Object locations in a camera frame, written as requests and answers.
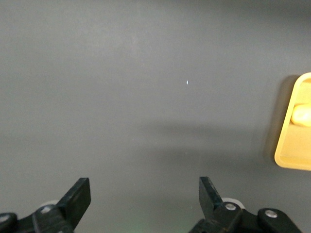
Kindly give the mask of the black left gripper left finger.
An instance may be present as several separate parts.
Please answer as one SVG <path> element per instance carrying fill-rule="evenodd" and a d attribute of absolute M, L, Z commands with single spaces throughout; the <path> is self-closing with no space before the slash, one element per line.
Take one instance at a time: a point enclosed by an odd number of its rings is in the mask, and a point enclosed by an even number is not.
<path fill-rule="evenodd" d="M 89 178 L 79 178 L 56 203 L 45 204 L 19 219 L 15 213 L 0 215 L 2 233 L 73 233 L 91 203 Z"/>

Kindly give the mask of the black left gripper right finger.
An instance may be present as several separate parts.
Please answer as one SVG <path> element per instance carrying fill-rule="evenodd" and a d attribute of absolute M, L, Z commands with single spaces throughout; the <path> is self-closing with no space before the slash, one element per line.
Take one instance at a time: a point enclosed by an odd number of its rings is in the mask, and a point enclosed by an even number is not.
<path fill-rule="evenodd" d="M 204 218 L 191 233 L 300 233 L 284 212 L 262 208 L 252 214 L 232 200 L 223 200 L 209 177 L 199 178 L 199 202 Z"/>

